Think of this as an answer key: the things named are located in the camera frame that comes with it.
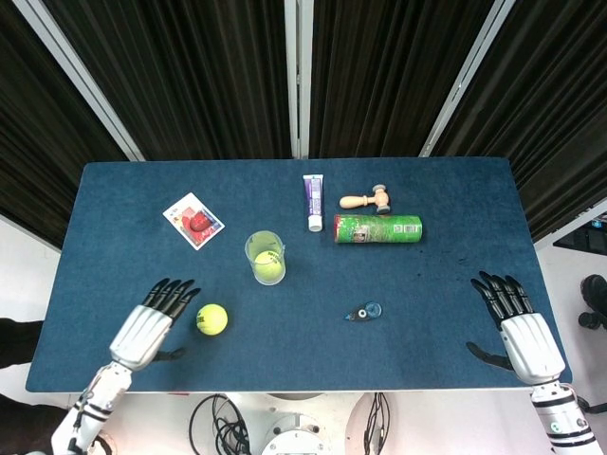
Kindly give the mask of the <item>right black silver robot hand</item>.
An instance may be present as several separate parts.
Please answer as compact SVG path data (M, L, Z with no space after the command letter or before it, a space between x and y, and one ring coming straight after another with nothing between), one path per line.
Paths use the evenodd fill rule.
M485 302L506 353L490 354L471 341L466 343L468 350L488 365L514 372L526 385L557 381L565 362L550 327L534 310L523 286L509 275L485 271L470 283Z

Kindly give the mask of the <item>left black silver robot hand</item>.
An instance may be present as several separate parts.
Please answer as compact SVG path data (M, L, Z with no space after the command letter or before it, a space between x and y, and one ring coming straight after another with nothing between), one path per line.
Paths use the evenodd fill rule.
M141 371L152 362L174 361L185 354L184 348L161 351L160 346L192 299L200 292L194 280L157 282L142 303L122 324L110 344L113 361L132 372Z

